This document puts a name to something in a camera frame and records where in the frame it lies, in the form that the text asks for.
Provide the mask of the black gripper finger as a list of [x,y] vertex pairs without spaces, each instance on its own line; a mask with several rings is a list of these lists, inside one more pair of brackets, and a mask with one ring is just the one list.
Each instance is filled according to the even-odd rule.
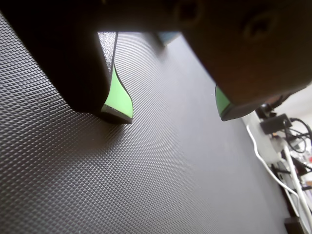
[[131,124],[133,102],[115,66],[118,32],[91,24],[102,6],[101,0],[3,0],[0,10],[74,111]]
[[181,31],[229,104],[223,121],[312,82],[309,0],[183,0]]

